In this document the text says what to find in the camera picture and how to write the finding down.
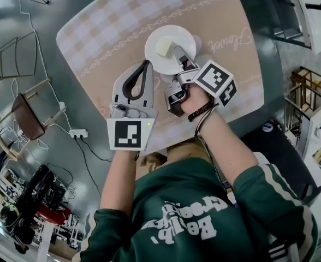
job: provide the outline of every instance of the chair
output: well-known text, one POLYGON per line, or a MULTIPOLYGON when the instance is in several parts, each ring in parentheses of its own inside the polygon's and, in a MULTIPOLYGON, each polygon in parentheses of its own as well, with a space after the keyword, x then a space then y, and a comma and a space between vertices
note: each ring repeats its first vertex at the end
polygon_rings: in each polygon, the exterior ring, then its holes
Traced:
POLYGON ((19 152, 17 152, 13 148, 8 147, 0 135, 0 146, 11 160, 18 161, 28 144, 31 141, 44 135, 48 126, 52 124, 66 110, 65 106, 54 117, 48 118, 45 123, 41 123, 34 114, 28 101, 37 94, 35 92, 37 89, 49 82, 50 79, 42 81, 27 90, 25 93, 20 93, 19 95, 17 95, 11 111, 0 120, 1 125, 7 119, 7 117, 13 114, 20 129, 28 138, 28 141, 26 142, 24 147, 19 152))

